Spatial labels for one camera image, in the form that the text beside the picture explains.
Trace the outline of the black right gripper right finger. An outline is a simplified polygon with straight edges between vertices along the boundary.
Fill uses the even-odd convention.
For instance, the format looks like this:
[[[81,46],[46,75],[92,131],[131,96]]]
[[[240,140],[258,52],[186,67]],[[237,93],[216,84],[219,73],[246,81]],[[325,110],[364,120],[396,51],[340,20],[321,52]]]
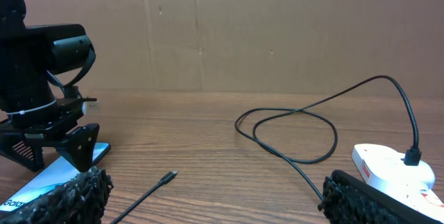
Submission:
[[[334,224],[439,224],[347,174],[335,170],[325,178],[318,210]]]

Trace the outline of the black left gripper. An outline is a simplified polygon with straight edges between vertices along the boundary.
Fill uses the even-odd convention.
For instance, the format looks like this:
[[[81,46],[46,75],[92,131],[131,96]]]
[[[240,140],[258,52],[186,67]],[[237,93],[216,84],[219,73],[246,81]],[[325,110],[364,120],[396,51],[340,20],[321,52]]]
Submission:
[[[100,125],[79,126],[95,98],[81,96],[76,86],[63,87],[56,98],[43,78],[16,83],[1,82],[1,156],[32,172],[44,168],[42,147],[54,147],[75,169],[92,167]]]

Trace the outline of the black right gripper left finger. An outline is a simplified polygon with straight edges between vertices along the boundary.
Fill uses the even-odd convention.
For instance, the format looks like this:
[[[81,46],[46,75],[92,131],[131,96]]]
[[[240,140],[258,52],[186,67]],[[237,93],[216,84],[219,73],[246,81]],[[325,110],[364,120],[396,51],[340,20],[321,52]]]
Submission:
[[[100,224],[114,188],[104,169],[93,166],[1,219],[1,224]]]

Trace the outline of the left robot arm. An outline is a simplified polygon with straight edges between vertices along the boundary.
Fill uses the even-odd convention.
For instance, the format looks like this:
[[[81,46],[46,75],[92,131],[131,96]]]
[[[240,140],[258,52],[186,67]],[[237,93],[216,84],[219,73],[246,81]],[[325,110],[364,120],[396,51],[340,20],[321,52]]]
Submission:
[[[1,155],[39,171],[42,149],[53,147],[86,172],[99,125],[78,125],[95,100],[76,83],[94,64],[94,46],[80,24],[26,26],[25,16],[24,0],[1,0]]]

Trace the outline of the blue Samsung Galaxy smartphone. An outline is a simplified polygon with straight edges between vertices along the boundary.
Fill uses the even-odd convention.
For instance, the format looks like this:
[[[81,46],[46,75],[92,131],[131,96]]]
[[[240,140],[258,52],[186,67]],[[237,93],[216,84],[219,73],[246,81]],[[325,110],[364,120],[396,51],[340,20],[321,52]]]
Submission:
[[[79,173],[65,158],[59,157],[9,199],[1,203],[1,213],[9,214],[23,207],[41,195],[52,191],[56,186],[76,177]]]

